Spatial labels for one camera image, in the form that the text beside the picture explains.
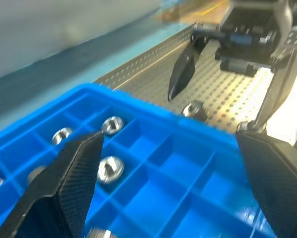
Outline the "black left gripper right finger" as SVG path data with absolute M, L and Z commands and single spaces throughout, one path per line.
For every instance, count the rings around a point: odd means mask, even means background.
M 267 121 L 285 102 L 297 77 L 297 50 L 292 50 L 284 67 L 275 70 L 259 112 L 252 121 L 240 122 L 237 131 L 266 132 Z

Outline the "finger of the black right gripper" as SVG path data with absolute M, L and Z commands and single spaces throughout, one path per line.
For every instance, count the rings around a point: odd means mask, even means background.
M 94 132 L 67 142 L 29 184 L 0 226 L 0 238 L 82 238 L 103 141 Z
M 297 238 L 297 149 L 274 137 L 239 130 L 246 177 L 278 238 Z

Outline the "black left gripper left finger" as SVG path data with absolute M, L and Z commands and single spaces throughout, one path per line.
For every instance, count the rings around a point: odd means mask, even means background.
M 191 81 L 195 74 L 195 65 L 202 51 L 203 38 L 195 37 L 186 45 L 179 55 L 170 77 L 167 97 L 169 102 L 184 90 Z

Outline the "blue compartment tray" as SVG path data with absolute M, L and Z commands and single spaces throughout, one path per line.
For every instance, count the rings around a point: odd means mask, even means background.
M 121 117 L 115 135 L 103 122 Z M 73 130 L 60 144 L 52 137 Z M 96 181 L 83 237 L 92 228 L 117 238 L 276 238 L 245 187 L 234 136 L 124 92 L 82 84 L 0 132 L 0 226 L 28 188 L 27 176 L 49 166 L 64 145 L 101 132 L 101 158 L 124 162 L 120 178 Z

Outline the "perforated stainless steel tray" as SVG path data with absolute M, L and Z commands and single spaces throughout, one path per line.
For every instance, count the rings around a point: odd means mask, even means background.
M 202 101 L 209 112 L 208 124 L 234 133 L 241 121 L 256 118 L 273 73 L 261 68 L 254 77 L 247 77 L 221 71 L 219 62 L 214 59 L 219 45 L 210 42 L 202 52 L 187 88 L 169 103 L 169 79 L 189 37 L 190 29 L 184 28 L 98 78 L 96 83 L 112 90 L 124 91 L 176 114 L 181 113 L 188 103 Z

